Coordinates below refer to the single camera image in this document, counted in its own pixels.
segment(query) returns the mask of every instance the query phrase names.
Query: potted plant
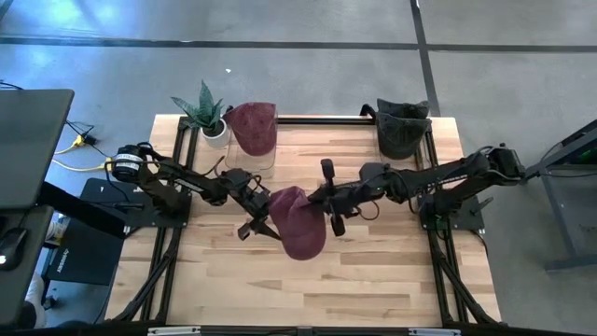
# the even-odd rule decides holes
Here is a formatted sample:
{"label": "potted plant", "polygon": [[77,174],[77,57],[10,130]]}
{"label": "potted plant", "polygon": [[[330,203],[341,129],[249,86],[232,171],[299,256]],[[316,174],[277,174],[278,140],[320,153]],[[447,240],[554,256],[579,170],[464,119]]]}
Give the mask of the potted plant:
{"label": "potted plant", "polygon": [[171,97],[173,102],[187,113],[189,127],[201,128],[201,135],[210,147],[222,148],[230,140],[230,130],[225,120],[221,118],[222,99],[214,104],[214,98],[205,82],[201,81],[199,106],[187,103],[185,100]]}

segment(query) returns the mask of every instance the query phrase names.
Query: plant leaf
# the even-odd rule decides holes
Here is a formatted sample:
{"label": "plant leaf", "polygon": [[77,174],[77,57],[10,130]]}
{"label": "plant leaf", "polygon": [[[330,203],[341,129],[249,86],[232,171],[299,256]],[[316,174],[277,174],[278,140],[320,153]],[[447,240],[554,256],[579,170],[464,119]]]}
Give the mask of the plant leaf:
{"label": "plant leaf", "polygon": [[180,99],[178,97],[170,97],[172,99],[172,101],[178,106],[180,107],[180,109],[182,109],[183,111],[185,111],[187,114],[191,114],[193,109],[195,108],[195,106],[187,103],[185,100]]}
{"label": "plant leaf", "polygon": [[198,107],[195,107],[195,115],[197,116],[195,118],[196,123],[198,123],[202,127],[206,127],[206,128],[210,127],[209,122],[211,120],[211,115],[205,115],[204,113],[201,112],[201,110]]}
{"label": "plant leaf", "polygon": [[201,92],[199,94],[200,114],[207,117],[208,120],[211,120],[213,109],[214,109],[214,97],[212,97],[212,93],[209,91],[209,88],[207,87],[205,82],[201,81]]}
{"label": "plant leaf", "polygon": [[222,99],[220,99],[219,101],[217,101],[217,103],[215,103],[212,119],[209,122],[211,127],[215,127],[217,122],[221,118],[221,111],[222,111],[222,107],[223,107],[223,105],[221,103],[222,103]]}

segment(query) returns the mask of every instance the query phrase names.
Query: black stand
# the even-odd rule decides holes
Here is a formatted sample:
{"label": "black stand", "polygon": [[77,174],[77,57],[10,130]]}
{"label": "black stand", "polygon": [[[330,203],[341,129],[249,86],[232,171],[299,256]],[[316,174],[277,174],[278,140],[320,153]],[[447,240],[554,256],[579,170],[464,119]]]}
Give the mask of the black stand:
{"label": "black stand", "polygon": [[[594,221],[588,218],[594,218],[596,214],[596,180],[592,175],[597,174],[594,159],[597,155],[597,120],[566,137],[556,146],[561,148],[530,167],[524,177],[524,181],[541,177],[568,254],[566,259],[548,262],[545,265],[548,272],[597,264],[597,254],[591,253],[590,248],[586,248],[590,244],[584,243],[589,232],[596,229],[592,224]],[[589,153],[592,159],[580,160],[584,153]],[[556,178],[556,175],[582,176],[575,177],[573,180],[577,184],[574,184],[574,181]],[[568,185],[562,184],[564,180],[570,181]]]}

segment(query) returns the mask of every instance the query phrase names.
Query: computer mouse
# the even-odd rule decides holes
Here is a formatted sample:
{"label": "computer mouse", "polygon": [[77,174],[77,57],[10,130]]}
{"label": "computer mouse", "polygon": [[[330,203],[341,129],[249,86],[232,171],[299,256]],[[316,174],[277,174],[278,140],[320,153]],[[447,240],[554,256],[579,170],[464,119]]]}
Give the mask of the computer mouse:
{"label": "computer mouse", "polygon": [[12,228],[0,238],[0,271],[10,271],[19,266],[26,237],[26,229]]}

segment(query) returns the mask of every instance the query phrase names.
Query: black floor line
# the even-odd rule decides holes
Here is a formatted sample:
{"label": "black floor line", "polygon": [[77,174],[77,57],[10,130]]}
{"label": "black floor line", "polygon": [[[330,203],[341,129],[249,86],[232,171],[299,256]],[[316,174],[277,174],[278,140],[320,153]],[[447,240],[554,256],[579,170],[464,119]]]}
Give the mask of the black floor line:
{"label": "black floor line", "polygon": [[465,44],[428,44],[429,51],[461,52],[538,52],[538,53],[576,53],[597,52],[597,46],[523,46],[523,45],[465,45]]}
{"label": "black floor line", "polygon": [[88,37],[0,37],[0,44],[66,47],[416,50],[416,43],[176,41]]}
{"label": "black floor line", "polygon": [[414,21],[414,32],[417,35],[417,42],[419,43],[419,56],[421,58],[423,81],[425,84],[425,91],[427,92],[427,100],[429,101],[430,114],[432,117],[440,117],[441,113],[439,112],[436,85],[433,80],[431,61],[429,60],[429,51],[427,50],[427,41],[423,28],[423,20],[421,19],[421,10],[419,9],[417,0],[410,0],[410,9],[412,10],[412,19]]}

